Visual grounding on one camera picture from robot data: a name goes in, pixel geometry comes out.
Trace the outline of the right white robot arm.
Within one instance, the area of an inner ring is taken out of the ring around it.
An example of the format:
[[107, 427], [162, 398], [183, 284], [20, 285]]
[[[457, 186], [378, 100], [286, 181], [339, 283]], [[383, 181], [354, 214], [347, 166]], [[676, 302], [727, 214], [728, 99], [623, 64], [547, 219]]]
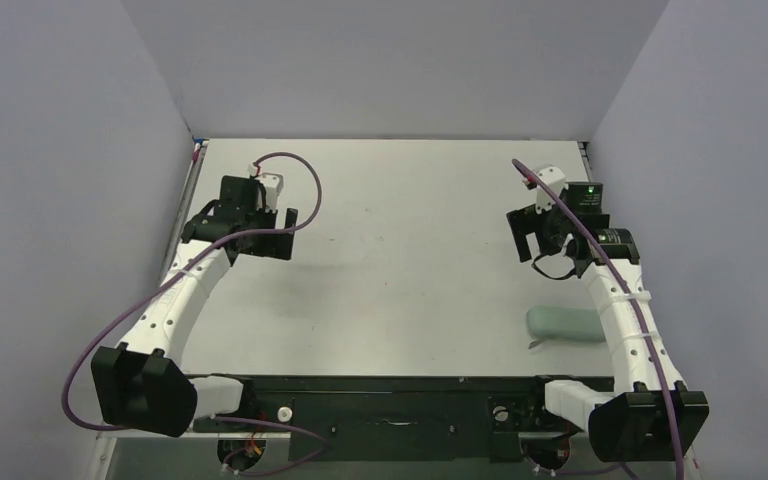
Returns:
[[571, 182], [557, 201], [539, 191], [538, 202], [506, 215], [520, 261], [570, 259], [565, 279], [580, 281], [595, 306], [534, 307], [527, 314], [532, 336], [571, 340], [592, 325], [612, 366], [612, 393], [580, 380], [551, 380], [544, 406], [585, 431], [604, 462], [675, 461], [688, 453], [710, 407], [669, 358], [649, 307], [637, 245], [629, 230], [611, 226], [602, 190], [598, 182]]

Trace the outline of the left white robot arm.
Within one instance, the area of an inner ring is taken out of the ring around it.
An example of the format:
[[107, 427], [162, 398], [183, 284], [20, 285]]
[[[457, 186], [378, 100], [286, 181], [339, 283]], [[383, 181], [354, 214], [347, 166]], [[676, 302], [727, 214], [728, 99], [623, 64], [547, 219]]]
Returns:
[[114, 347], [90, 363], [103, 420], [118, 428], [179, 437], [193, 421], [230, 414], [243, 404], [244, 383], [228, 376], [189, 378], [179, 364], [212, 290], [241, 255], [288, 260], [293, 235], [275, 233], [278, 174], [224, 176], [218, 198], [183, 227], [165, 279]]

